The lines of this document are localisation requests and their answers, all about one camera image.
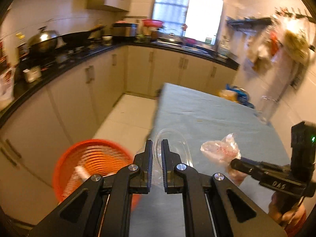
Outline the steel wok with lid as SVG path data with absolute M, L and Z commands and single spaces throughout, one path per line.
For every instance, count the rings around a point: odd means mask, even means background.
M 55 30 L 47 30 L 47 26 L 40 27 L 38 33 L 32 36 L 28 42 L 30 54 L 43 54 L 57 47 L 59 34 Z

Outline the black countertop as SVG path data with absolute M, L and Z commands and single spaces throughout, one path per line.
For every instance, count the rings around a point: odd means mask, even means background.
M 205 60 L 209 60 L 211 62 L 215 62 L 217 64 L 223 65 L 229 69 L 234 71 L 238 70 L 239 63 L 231 58 L 220 58 L 219 55 L 210 55 L 210 54 L 203 54 L 197 51 L 193 51 L 191 49 L 186 49 L 181 46 L 174 46 L 174 45 L 164 45 L 159 44 L 157 42 L 152 43 L 119 43 L 110 46 L 99 46 L 93 49 L 90 49 L 83 57 L 75 56 L 74 59 L 67 60 L 61 64 L 54 65 L 51 69 L 48 70 L 44 74 L 44 76 L 40 77 L 40 79 L 32 82 L 31 84 L 27 84 L 22 81 L 18 81 L 14 84 L 13 87 L 13 102 L 11 102 L 5 109 L 1 111 L 1 126 L 3 126 L 9 118 L 14 114 L 14 112 L 21 107 L 29 98 L 31 98 L 37 91 L 43 88 L 45 85 L 49 84 L 59 76 L 63 75 L 67 71 L 75 68 L 76 66 L 92 59 L 96 56 L 108 53 L 120 47 L 125 46 L 136 46 L 136 47 L 145 47 L 145 48 L 154 48 L 154 49 L 162 49 L 173 51 L 185 55 L 190 55 L 198 58 L 202 58 Z

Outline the steel rice cooker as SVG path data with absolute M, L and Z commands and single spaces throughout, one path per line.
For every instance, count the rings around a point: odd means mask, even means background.
M 138 24 L 114 23 L 111 27 L 113 37 L 133 38 L 137 35 Z

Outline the black frying pan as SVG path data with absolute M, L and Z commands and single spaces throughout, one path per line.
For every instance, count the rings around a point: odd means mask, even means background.
M 86 40 L 90 37 L 90 35 L 96 31 L 102 30 L 104 25 L 98 25 L 88 31 L 80 31 L 80 32 L 73 32 L 68 34 L 63 34 L 60 36 L 63 42 L 66 45 L 80 47 L 82 46 Z

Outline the clear plastic bag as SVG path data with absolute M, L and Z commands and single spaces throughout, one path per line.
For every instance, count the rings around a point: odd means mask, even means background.
M 247 177 L 246 173 L 235 170 L 230 165 L 233 159 L 241 159 L 241 152 L 233 133 L 228 134 L 220 141 L 204 142 L 200 150 L 211 162 L 221 166 L 236 186 L 240 186 Z

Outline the kitchen window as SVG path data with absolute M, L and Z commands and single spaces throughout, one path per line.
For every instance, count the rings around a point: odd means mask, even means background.
M 155 0 L 152 19 L 166 34 L 215 45 L 223 7 L 224 0 Z

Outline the black wall shelf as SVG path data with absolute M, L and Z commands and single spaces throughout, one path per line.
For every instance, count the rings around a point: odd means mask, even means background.
M 270 17 L 253 19 L 228 19 L 227 25 L 236 31 L 265 28 L 272 24 Z

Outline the blue bag on stool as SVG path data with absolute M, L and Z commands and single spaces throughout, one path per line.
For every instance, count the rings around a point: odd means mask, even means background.
M 250 94 L 243 88 L 226 84 L 226 88 L 218 92 L 218 96 L 226 100 L 244 105 L 254 109 L 255 106 L 250 103 Z

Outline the orange plastic mesh basket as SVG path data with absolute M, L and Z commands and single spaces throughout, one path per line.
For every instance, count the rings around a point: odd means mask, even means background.
M 76 166 L 84 167 L 90 176 L 106 177 L 132 162 L 133 157 L 124 147 L 109 140 L 90 139 L 74 144 L 61 155 L 53 173 L 53 188 L 59 204 L 84 183 L 75 172 Z

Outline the clear plastic container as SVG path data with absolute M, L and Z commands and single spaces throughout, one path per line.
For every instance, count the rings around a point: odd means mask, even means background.
M 171 128 L 160 130 L 153 141 L 153 171 L 152 184 L 163 189 L 163 172 L 161 159 L 161 142 L 167 139 L 171 152 L 179 154 L 181 162 L 193 167 L 193 161 L 189 146 L 185 137 L 178 131 Z

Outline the small white cup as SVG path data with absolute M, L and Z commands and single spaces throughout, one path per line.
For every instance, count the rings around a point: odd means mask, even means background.
M 23 70 L 23 74 L 26 82 L 29 84 L 40 79 L 42 76 L 41 68 L 39 66 L 32 67 L 31 69 L 25 69 Z

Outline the hanging yellow bag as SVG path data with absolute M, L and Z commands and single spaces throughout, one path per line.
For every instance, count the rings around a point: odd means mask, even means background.
M 309 43 L 306 39 L 304 31 L 299 30 L 293 32 L 289 29 L 285 30 L 283 47 L 287 54 L 296 62 L 306 64 L 308 61 Z

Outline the red colander bowl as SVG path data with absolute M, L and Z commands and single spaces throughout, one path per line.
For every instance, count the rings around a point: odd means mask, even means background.
M 161 28 L 163 26 L 163 21 L 161 20 L 143 19 L 142 22 L 144 27 Z

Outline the clear glass pitcher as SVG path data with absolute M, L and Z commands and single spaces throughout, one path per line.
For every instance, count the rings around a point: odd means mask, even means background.
M 271 117 L 275 113 L 278 101 L 269 97 L 262 96 L 256 109 L 256 116 L 261 123 L 268 125 Z

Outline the white grey medicine box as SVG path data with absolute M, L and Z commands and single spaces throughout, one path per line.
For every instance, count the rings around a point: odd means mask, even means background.
M 78 175 L 78 177 L 82 180 L 82 182 L 85 182 L 90 178 L 90 174 L 82 166 L 76 166 L 75 172 Z

